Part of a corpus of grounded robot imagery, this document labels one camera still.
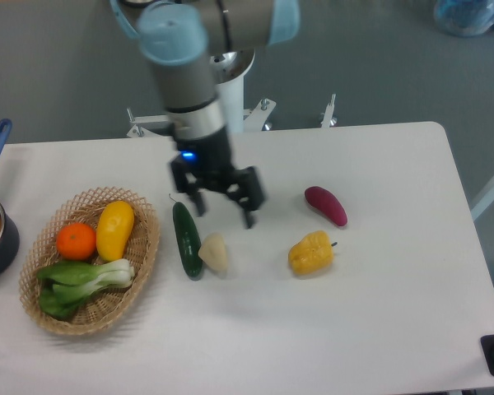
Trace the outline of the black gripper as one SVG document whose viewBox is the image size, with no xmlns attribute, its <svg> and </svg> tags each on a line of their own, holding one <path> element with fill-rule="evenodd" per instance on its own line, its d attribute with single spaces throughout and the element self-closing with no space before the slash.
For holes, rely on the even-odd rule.
<svg viewBox="0 0 494 395">
<path fill-rule="evenodd" d="M 225 193 L 243 213 L 245 227 L 255 224 L 254 212 L 265 202 L 258 170 L 249 166 L 238 170 L 232 164 L 232 149 L 226 127 L 204 137 L 174 136 L 179 154 L 170 162 L 178 193 L 184 193 L 194 204 L 198 216 L 207 212 L 200 188 Z"/>
</svg>

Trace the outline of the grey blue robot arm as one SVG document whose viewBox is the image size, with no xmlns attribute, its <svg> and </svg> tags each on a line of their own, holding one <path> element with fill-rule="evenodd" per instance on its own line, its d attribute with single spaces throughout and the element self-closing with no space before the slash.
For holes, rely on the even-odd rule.
<svg viewBox="0 0 494 395">
<path fill-rule="evenodd" d="M 245 225 L 265 200 L 253 166 L 237 169 L 213 56 L 240 53 L 293 39 L 301 23 L 297 1 L 112 1 L 123 32 L 148 61 L 179 154 L 170 162 L 178 192 L 200 216 L 201 190 L 227 196 Z"/>
</svg>

